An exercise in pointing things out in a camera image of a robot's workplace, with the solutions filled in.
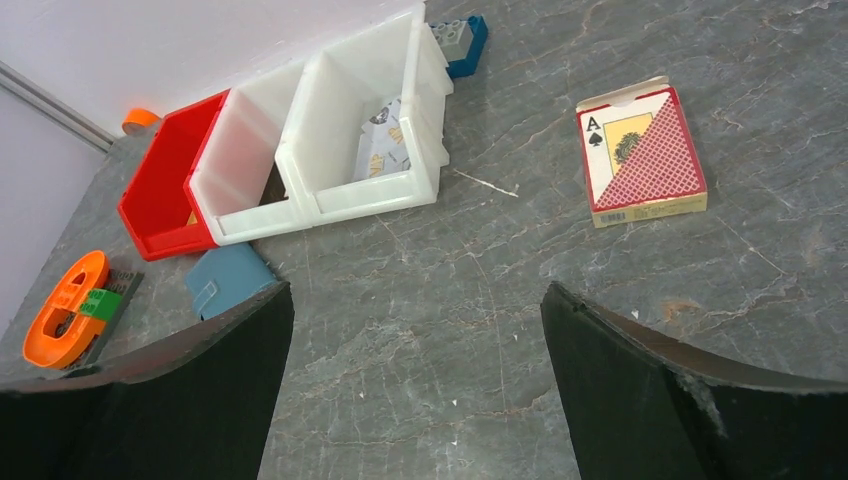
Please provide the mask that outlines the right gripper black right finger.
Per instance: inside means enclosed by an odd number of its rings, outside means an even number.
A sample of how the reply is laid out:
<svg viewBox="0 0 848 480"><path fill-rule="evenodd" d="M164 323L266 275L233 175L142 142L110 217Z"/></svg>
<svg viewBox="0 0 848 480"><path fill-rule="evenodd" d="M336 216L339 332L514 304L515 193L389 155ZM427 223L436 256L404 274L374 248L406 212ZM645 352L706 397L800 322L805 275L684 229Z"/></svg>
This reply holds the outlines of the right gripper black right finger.
<svg viewBox="0 0 848 480"><path fill-rule="evenodd" d="M541 303L585 479L843 479L847 386L755 367L552 283Z"/></svg>

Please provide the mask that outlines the blue card holder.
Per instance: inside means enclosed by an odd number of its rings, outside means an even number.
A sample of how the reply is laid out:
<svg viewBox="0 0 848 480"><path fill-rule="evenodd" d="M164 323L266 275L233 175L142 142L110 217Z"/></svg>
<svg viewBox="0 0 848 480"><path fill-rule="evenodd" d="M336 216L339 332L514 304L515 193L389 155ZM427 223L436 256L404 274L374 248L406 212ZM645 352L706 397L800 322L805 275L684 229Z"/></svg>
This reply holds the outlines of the blue card holder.
<svg viewBox="0 0 848 480"><path fill-rule="evenodd" d="M192 310L201 321L226 312L276 281L265 260L249 243L207 251L185 276Z"/></svg>

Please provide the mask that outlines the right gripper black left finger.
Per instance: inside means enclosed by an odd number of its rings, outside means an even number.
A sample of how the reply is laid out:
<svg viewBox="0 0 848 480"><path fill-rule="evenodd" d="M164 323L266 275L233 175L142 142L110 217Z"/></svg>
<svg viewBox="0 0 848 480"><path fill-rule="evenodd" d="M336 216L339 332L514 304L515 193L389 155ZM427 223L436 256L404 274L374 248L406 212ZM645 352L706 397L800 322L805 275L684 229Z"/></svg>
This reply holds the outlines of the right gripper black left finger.
<svg viewBox="0 0 848 480"><path fill-rule="evenodd" d="M3 384L2 477L256 478L294 319L278 282L122 356Z"/></svg>

